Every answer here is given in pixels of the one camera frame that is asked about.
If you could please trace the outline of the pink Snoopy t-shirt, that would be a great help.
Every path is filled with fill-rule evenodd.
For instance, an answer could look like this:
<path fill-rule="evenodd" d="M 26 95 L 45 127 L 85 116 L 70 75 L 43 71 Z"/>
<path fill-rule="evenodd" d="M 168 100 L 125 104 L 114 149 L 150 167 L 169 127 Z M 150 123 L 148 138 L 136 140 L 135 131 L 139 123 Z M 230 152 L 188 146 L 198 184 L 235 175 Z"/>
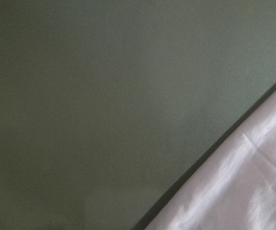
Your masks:
<path fill-rule="evenodd" d="M 149 230 L 276 230 L 276 91 L 199 167 Z"/>

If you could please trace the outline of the brown table cover sheet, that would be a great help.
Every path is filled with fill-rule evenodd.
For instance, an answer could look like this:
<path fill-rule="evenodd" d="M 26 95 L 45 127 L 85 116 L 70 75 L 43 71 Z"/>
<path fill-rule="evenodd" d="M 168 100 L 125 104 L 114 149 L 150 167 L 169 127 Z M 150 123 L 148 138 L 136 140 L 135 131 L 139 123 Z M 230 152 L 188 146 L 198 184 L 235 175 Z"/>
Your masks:
<path fill-rule="evenodd" d="M 276 0 L 0 0 L 0 230 L 141 229 L 276 83 Z"/>

